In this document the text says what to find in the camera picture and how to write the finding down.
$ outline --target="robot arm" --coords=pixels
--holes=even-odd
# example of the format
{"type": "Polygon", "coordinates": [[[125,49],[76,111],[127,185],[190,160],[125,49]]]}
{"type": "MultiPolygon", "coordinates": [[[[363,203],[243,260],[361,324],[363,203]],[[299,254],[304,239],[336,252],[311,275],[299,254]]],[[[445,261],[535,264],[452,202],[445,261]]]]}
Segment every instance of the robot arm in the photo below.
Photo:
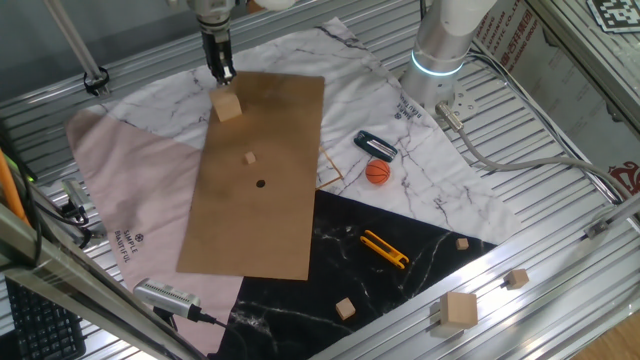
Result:
{"type": "Polygon", "coordinates": [[[211,74],[219,84],[228,84],[236,75],[231,59],[229,25],[235,0],[187,0],[202,32],[202,45],[211,74]]]}
{"type": "Polygon", "coordinates": [[[434,0],[420,28],[401,83],[435,115],[440,101],[453,101],[453,79],[471,46],[475,30],[497,0],[434,0]]]}

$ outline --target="gray cable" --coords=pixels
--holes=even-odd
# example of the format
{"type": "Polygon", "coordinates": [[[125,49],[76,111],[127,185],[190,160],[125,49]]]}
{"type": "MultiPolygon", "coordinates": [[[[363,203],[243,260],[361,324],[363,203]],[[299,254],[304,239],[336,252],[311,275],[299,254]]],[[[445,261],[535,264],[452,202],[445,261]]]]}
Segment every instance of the gray cable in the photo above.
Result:
{"type": "Polygon", "coordinates": [[[566,157],[551,157],[551,158],[525,161],[517,164],[499,164],[497,162],[493,162],[487,159],[486,157],[482,156],[482,154],[478,152],[475,146],[473,146],[473,144],[471,143],[471,140],[469,140],[469,137],[467,137],[467,134],[464,132],[464,130],[460,129],[458,131],[458,134],[460,135],[460,138],[462,139],[462,141],[464,141],[465,145],[467,146],[471,154],[473,154],[473,156],[475,156],[476,159],[478,159],[480,162],[488,166],[491,166],[492,168],[502,170],[502,171],[515,171],[515,170],[522,170],[522,169],[527,169],[527,168],[540,166],[540,165],[548,165],[548,164],[566,164],[566,165],[576,166],[576,167],[583,168],[587,171],[590,171],[595,175],[601,177],[602,179],[606,180],[607,182],[609,182],[613,187],[615,187],[622,194],[625,200],[631,197],[631,193],[629,193],[629,191],[620,182],[614,179],[613,176],[607,174],[606,172],[602,171],[598,167],[594,166],[593,164],[589,164],[586,161],[566,158],[566,157]]]}

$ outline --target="glowing blue ring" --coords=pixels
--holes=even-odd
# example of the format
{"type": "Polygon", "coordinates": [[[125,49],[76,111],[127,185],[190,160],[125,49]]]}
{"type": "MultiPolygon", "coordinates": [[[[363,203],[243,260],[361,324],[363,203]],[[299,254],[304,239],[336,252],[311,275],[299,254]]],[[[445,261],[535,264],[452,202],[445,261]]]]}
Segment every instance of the glowing blue ring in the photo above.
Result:
{"type": "Polygon", "coordinates": [[[420,69],[420,71],[424,72],[425,74],[429,74],[432,76],[449,76],[449,75],[453,75],[455,73],[458,72],[458,70],[462,69],[462,65],[461,64],[459,68],[453,70],[453,71],[449,71],[446,73],[441,73],[441,72],[435,72],[435,71],[431,71],[425,67],[423,67],[422,65],[418,64],[418,61],[416,60],[416,56],[413,54],[413,51],[411,52],[411,59],[413,60],[413,63],[416,64],[416,66],[418,67],[418,69],[420,69]]]}

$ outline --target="small wooden cube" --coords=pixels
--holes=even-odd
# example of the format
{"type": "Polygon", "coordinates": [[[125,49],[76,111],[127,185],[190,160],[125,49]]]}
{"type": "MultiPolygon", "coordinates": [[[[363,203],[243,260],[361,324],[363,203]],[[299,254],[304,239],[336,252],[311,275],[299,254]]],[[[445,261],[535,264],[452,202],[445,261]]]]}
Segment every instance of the small wooden cube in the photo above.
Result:
{"type": "Polygon", "coordinates": [[[507,283],[507,290],[515,290],[528,283],[529,276],[527,275],[527,270],[515,269],[509,271],[507,276],[504,277],[504,281],[507,283]]]}
{"type": "Polygon", "coordinates": [[[475,294],[448,292],[440,297],[440,325],[470,329],[478,325],[478,304],[475,294]]]}
{"type": "Polygon", "coordinates": [[[456,248],[458,250],[467,250],[469,248],[469,240],[467,238],[459,238],[456,240],[456,248]]]}
{"type": "Polygon", "coordinates": [[[249,151],[248,153],[244,154],[244,160],[247,162],[247,165],[251,165],[256,162],[256,156],[253,154],[253,152],[249,151]]]}
{"type": "Polygon", "coordinates": [[[349,298],[345,298],[336,304],[336,311],[342,320],[346,320],[347,318],[353,316],[356,313],[356,308],[353,307],[351,300],[349,298]]]}
{"type": "Polygon", "coordinates": [[[211,91],[209,98],[211,99],[211,105],[213,105],[213,109],[211,110],[216,112],[220,122],[242,115],[238,97],[228,89],[224,88],[211,91]]]}

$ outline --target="black marble cloth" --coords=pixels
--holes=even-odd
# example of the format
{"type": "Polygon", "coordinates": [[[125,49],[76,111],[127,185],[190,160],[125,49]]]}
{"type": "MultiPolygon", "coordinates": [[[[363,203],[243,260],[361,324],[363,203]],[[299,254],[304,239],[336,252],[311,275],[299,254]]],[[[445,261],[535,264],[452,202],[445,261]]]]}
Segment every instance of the black marble cloth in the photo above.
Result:
{"type": "MultiPolygon", "coordinates": [[[[317,191],[309,279],[245,278],[229,326],[244,338],[249,359],[308,359],[397,308],[495,247],[434,225],[317,191]],[[409,258],[404,270],[360,242],[370,230],[409,258]],[[356,308],[341,320],[335,305],[356,308]]],[[[226,331],[212,359],[242,359],[226,331]]]]}

